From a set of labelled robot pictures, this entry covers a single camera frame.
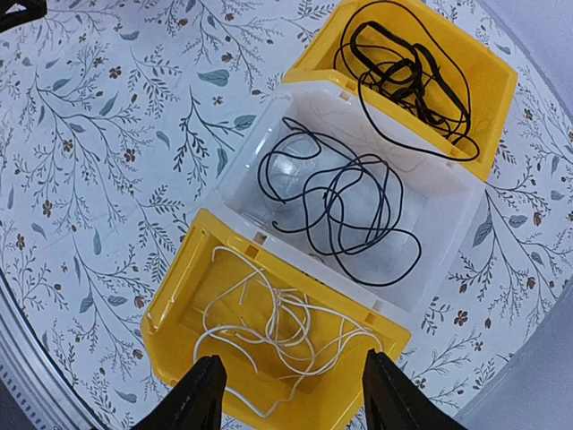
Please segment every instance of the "floral pattern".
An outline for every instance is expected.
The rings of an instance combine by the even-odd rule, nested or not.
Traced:
[[[475,0],[427,0],[519,72],[482,205],[398,363],[453,415],[573,263],[573,126]],[[77,394],[130,428],[167,387],[139,329],[201,199],[328,0],[55,0],[0,37],[0,268]],[[224,428],[244,426],[225,417]],[[363,411],[348,428],[365,428]]]

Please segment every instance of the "white plastic container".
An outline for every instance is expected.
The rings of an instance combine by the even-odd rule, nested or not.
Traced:
[[[436,151],[430,143],[377,109],[370,107],[369,112],[389,137]],[[273,202],[262,193],[257,182],[262,157],[290,133],[282,123],[284,116],[292,117],[314,132],[338,138],[358,155],[376,153],[398,172],[404,184],[404,206],[398,228],[411,231],[422,244],[420,261],[401,281],[382,288],[359,285],[340,270],[334,259],[317,258],[304,233],[281,234],[272,226],[273,220],[283,228],[303,226],[302,205]],[[289,151],[306,155],[306,148],[311,148],[313,142],[305,136],[289,145]],[[334,153],[326,152],[321,159],[298,164],[275,158],[272,166],[273,175],[278,174],[275,184],[283,191],[300,190],[311,172],[336,163]],[[377,169],[380,170],[372,168],[372,172],[379,176],[383,172]],[[346,215],[356,220],[370,213],[373,205],[372,190],[366,183],[362,187],[353,189],[345,200]],[[483,197],[483,189],[484,183],[456,162],[404,150],[384,141],[368,123],[358,98],[337,85],[301,82],[283,84],[275,91],[235,160],[209,194],[206,207],[238,234],[252,238],[315,279],[412,330],[419,323],[416,309],[430,303],[446,276]],[[397,198],[396,187],[391,182],[388,194],[390,199]],[[313,237],[320,241],[321,235]],[[386,281],[403,273],[416,253],[412,238],[394,233],[367,252],[344,261],[361,279]]]

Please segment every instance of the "coiled black cable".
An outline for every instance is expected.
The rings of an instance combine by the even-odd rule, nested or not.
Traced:
[[[293,118],[285,116],[282,118],[282,122],[288,128],[290,133],[280,139],[272,149],[262,157],[258,167],[257,180],[259,188],[263,194],[273,202],[289,204],[291,202],[300,201],[304,209],[304,225],[300,228],[283,228],[273,220],[273,228],[283,234],[305,233],[312,250],[317,255],[333,257],[336,260],[338,267],[340,267],[347,277],[354,282],[369,287],[387,287],[402,280],[414,269],[420,260],[422,245],[413,233],[397,228],[402,216],[404,201],[404,185],[398,173],[387,161],[377,154],[367,153],[358,155],[339,139],[325,133],[313,132]],[[288,144],[289,140],[301,135],[307,136],[310,138],[309,141],[315,144],[316,150],[310,155],[296,155],[292,153],[292,151],[286,151],[280,148],[282,145]],[[271,167],[273,162],[276,160],[276,157],[281,156],[287,159],[304,162],[311,159],[317,159],[324,149],[333,151],[344,161],[334,168],[316,170],[311,173],[304,181],[302,192],[295,193],[294,195],[281,195],[277,187],[273,185],[273,180],[270,174]],[[381,182],[378,177],[369,170],[369,166],[383,167],[384,177]],[[343,176],[348,173],[353,174],[352,177],[356,177],[345,184]],[[313,185],[312,182],[320,176],[333,177],[330,179],[328,185]],[[391,178],[398,184],[399,202],[397,208],[393,207],[387,194],[387,186]],[[344,197],[345,194],[352,193],[353,188],[364,180],[372,181],[376,188],[376,193],[372,196],[376,201],[376,210],[371,213],[372,220],[362,225],[349,222],[346,219],[345,212],[348,208],[345,205]],[[311,215],[309,210],[309,198],[318,198],[322,200],[322,209],[320,213],[315,213],[313,216]],[[352,210],[363,213],[366,208],[352,208]],[[328,228],[328,249],[321,249],[312,237],[312,231],[322,222],[325,222]],[[347,230],[352,230],[355,233],[362,233],[363,240],[352,245],[345,243],[343,233]],[[358,254],[364,253],[379,244],[384,237],[387,237],[391,233],[400,233],[412,237],[417,246],[417,256],[414,258],[408,269],[397,278],[384,282],[361,279],[358,275],[351,272],[342,261],[342,255],[357,256]]]
[[[407,13],[409,13],[417,23],[422,27],[424,32],[427,34],[428,38],[432,43],[439,49],[439,51],[449,60],[450,63],[458,70],[460,76],[462,77],[464,84],[466,86],[466,104],[459,98],[459,96],[453,91],[448,83],[440,74],[440,67],[433,57],[431,51],[420,43],[410,44],[401,37],[392,33],[386,29],[383,25],[376,21],[365,21],[360,23],[356,30],[350,36],[350,40],[346,41],[346,35],[356,16],[362,12],[364,9],[374,6],[376,4],[391,4],[395,5]],[[384,47],[380,45],[365,45],[358,43],[358,37],[367,28],[371,28],[381,34],[385,39],[388,39],[391,43],[402,47],[411,56],[406,57],[400,54],[397,50],[391,47]],[[345,49],[350,48],[352,54],[367,68],[366,72],[360,75],[356,74],[352,67],[350,66],[348,59],[346,58]],[[368,57],[361,49],[381,49],[385,50],[397,57],[396,60],[389,60],[380,63],[374,63],[370,57]],[[342,59],[344,67],[348,72],[357,80],[358,82],[358,98],[360,99],[360,104],[368,119],[368,122],[372,125],[376,133],[378,133],[383,139],[391,142],[401,148],[409,149],[412,151],[418,151],[421,153],[431,154],[442,159],[454,160],[454,161],[472,161],[477,159],[480,155],[480,148],[478,144],[469,137],[472,121],[471,113],[471,95],[469,84],[467,83],[466,76],[456,64],[456,62],[446,53],[446,51],[441,47],[441,45],[436,41],[432,34],[428,31],[426,26],[422,21],[406,6],[400,3],[393,2],[391,0],[378,0],[373,1],[368,4],[363,5],[357,11],[353,13],[345,28],[342,31],[340,37],[340,45],[338,50],[334,55],[334,68],[338,69],[338,59]],[[426,72],[423,69],[422,59],[430,67],[431,73]],[[403,78],[398,78],[398,73],[404,71],[409,71],[410,74]],[[459,119],[451,118],[445,116],[436,110],[429,108],[425,96],[427,94],[427,87],[431,82],[436,82],[441,91],[448,97],[452,104],[459,110]],[[388,90],[389,85],[398,86],[397,89],[390,91]],[[405,110],[409,111],[413,115],[416,115],[422,122],[436,130],[445,139],[449,140],[452,145],[457,145],[460,141],[466,140],[470,142],[475,147],[475,154],[470,155],[466,158],[451,157],[449,155],[443,154],[441,152],[436,152],[432,150],[426,150],[421,148],[415,148],[409,146],[403,142],[396,141],[395,139],[387,136],[373,121],[370,112],[366,106],[363,97],[363,86],[368,86],[370,89],[375,89],[382,96],[390,99],[392,102],[401,106]]]

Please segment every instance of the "plastic bin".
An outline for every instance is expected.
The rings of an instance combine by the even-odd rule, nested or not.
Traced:
[[[340,67],[340,71],[335,70],[333,59],[340,45],[340,37],[346,23],[355,11],[371,1],[343,1],[329,17],[311,45],[306,48],[285,75],[283,82],[325,80],[334,82],[341,88],[357,95],[355,78],[344,70],[344,67]],[[418,0],[396,0],[396,2],[409,8],[422,21],[432,36],[464,72],[471,91],[472,127],[469,136],[477,142],[481,154],[478,159],[465,162],[463,165],[474,175],[486,181],[493,166],[500,137],[503,134],[503,126],[517,84],[517,73],[494,55],[490,49],[422,2]],[[441,51],[431,43],[422,27],[410,14],[393,4],[378,2],[357,15],[348,29],[346,38],[350,39],[350,35],[361,22],[369,20],[379,22],[410,43],[424,44],[436,58],[444,79],[459,94],[459,97],[466,101],[466,87],[461,75]],[[364,44],[376,42],[379,45],[388,45],[387,40],[378,39],[379,37],[373,31],[365,32],[359,42]],[[379,49],[368,51],[368,55],[374,63],[395,59],[395,57],[390,57],[391,54]],[[348,57],[352,58],[353,56],[348,52]],[[352,60],[350,64],[353,65],[353,70],[354,67],[356,70],[360,70],[356,59],[354,64]],[[470,142],[461,141],[457,147],[454,147],[431,127],[374,90],[364,87],[363,94],[364,99],[370,105],[419,134],[442,152],[458,158],[475,154],[475,147]],[[441,112],[448,112],[450,103],[445,101],[445,96],[441,94],[441,91],[432,92],[431,85],[427,88],[426,99],[431,107],[435,107]]]
[[[238,236],[208,211],[201,210],[141,322],[141,334],[153,370],[165,383],[176,385],[191,368],[195,342],[204,332],[201,320],[206,305],[251,272],[244,262],[232,254],[218,254],[213,262],[213,248],[219,245],[246,256],[265,271],[274,286],[297,288],[308,295],[312,305],[342,312],[364,327],[369,327],[392,360],[398,358],[407,344],[410,338],[407,330],[371,313],[366,307],[281,261],[261,245]],[[211,307],[209,319],[214,322],[211,326],[216,322],[230,321],[240,324],[240,317],[243,317],[247,325],[263,331],[261,326],[268,317],[263,313],[271,308],[269,295],[257,297],[260,306],[253,308],[245,305],[252,302],[249,295],[257,294],[256,289],[247,290],[243,306],[239,305],[240,291],[236,293]],[[312,314],[309,334],[312,343],[325,344],[336,338],[339,323],[340,319],[331,314]],[[256,359],[264,377],[285,375],[286,368],[276,358],[272,347],[242,345]],[[353,338],[332,370],[303,380],[294,398],[288,403],[281,403],[268,418],[258,417],[229,393],[224,397],[224,411],[259,429],[344,429],[363,404],[364,360],[367,350],[374,347],[378,348],[376,342],[368,337]],[[275,400],[287,398],[290,393],[292,380],[262,381],[255,375],[247,358],[224,342],[209,338],[201,344],[200,353],[219,354],[227,370],[227,386],[240,391],[259,409],[266,410]],[[296,355],[295,350],[289,349],[289,353]]]
[[[382,130],[419,148],[430,148],[408,127],[383,112],[372,109]],[[272,226],[296,223],[302,208],[281,207],[271,202],[257,183],[261,158],[287,133],[281,118],[290,116],[315,132],[339,138],[358,154],[380,154],[396,169],[405,185],[403,217],[398,227],[412,231],[422,243],[422,257],[414,270],[391,287],[367,288],[349,279],[336,262],[317,261],[304,234],[283,235]],[[301,148],[304,142],[298,142]],[[300,186],[301,177],[318,166],[286,168],[284,187]],[[242,149],[212,191],[206,207],[238,234],[249,239],[265,237],[261,247],[308,273],[336,291],[408,329],[419,324],[412,317],[416,308],[430,303],[447,274],[475,210],[483,197],[484,182],[458,163],[438,159],[384,142],[368,125],[356,96],[331,82],[283,84],[252,126]],[[353,216],[371,205],[369,190],[355,193]],[[371,279],[396,278],[412,261],[415,242],[398,236],[383,240],[368,252],[346,261],[353,271]]]

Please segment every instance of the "yellow bin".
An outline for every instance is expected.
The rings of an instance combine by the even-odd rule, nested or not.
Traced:
[[[283,82],[332,81],[357,95],[356,79],[346,70],[340,60],[338,60],[340,66],[335,70],[333,60],[340,46],[340,38],[346,23],[356,11],[369,3],[372,3],[372,0],[343,1],[329,17],[311,45],[285,75]],[[374,3],[356,15],[346,33],[345,43],[350,40],[350,36],[360,23],[377,21],[407,42],[425,45],[435,57],[444,80],[466,103],[466,86],[461,75],[431,42],[415,18],[393,2],[382,0]],[[479,158],[462,164],[474,175],[486,181],[503,134],[503,126],[517,84],[517,73],[494,55],[490,49],[419,0],[396,0],[395,3],[407,7],[418,17],[466,76],[471,93],[472,109],[472,127],[469,137],[479,145],[481,154]],[[381,36],[373,30],[366,31],[359,42],[364,45],[388,45],[388,41],[381,39]],[[365,52],[368,52],[375,64],[395,59],[392,54],[381,49],[371,49]],[[356,75],[359,76],[361,72],[366,71],[366,67],[359,64],[349,50],[346,51],[346,58],[350,60],[348,63],[357,72]],[[454,147],[431,127],[374,90],[363,87],[363,95],[364,100],[372,107],[396,119],[443,153],[456,158],[468,158],[468,156],[475,155],[475,147],[471,142],[462,140],[457,147]],[[453,108],[441,91],[432,91],[431,85],[427,88],[426,100],[429,106],[446,115]]]
[[[201,210],[141,322],[141,333],[151,364],[165,383],[176,385],[191,368],[193,347],[203,333],[201,321],[206,305],[251,272],[244,262],[230,253],[217,254],[213,262],[213,248],[221,245],[232,248],[263,269],[273,285],[297,288],[308,295],[312,305],[328,307],[372,329],[391,359],[396,360],[409,341],[410,333],[406,329],[372,314],[256,243],[238,236],[208,211]],[[210,326],[227,323],[233,318],[240,323],[239,318],[243,317],[247,325],[261,329],[257,324],[261,326],[267,321],[262,317],[267,316],[263,315],[264,310],[270,309],[271,304],[268,294],[260,294],[261,297],[254,299],[249,297],[257,293],[257,289],[248,289],[243,306],[239,305],[237,297],[231,295],[225,297],[224,302],[212,306]],[[246,306],[253,301],[258,305]],[[315,345],[325,344],[338,336],[339,326],[338,317],[326,313],[312,314],[309,337]],[[276,357],[273,347],[243,346],[255,358],[262,379],[286,374],[286,368]],[[225,394],[224,411],[257,429],[344,429],[363,404],[362,372],[366,352],[375,346],[376,342],[369,337],[354,337],[332,370],[304,379],[294,398],[281,403],[268,418],[257,416],[230,393]],[[227,387],[241,392],[259,410],[267,410],[275,400],[288,397],[293,379],[265,382],[255,375],[251,363],[235,348],[208,338],[201,344],[200,356],[214,354],[221,357],[227,370]],[[326,355],[325,362],[331,357],[328,351]]]

